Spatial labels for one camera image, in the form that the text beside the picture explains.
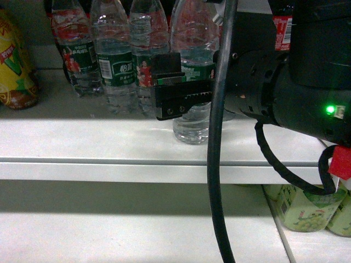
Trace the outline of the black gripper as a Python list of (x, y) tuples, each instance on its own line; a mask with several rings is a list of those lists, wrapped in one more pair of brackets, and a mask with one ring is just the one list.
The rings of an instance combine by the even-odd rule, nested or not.
[[(222, 48), (229, 48), (224, 72), (224, 109), (261, 122), (287, 122), (282, 78), (287, 54), (275, 50), (271, 14), (230, 11), (223, 19)], [(178, 52), (151, 56), (151, 101), (156, 119), (186, 114), (211, 102), (214, 80), (185, 82)]]

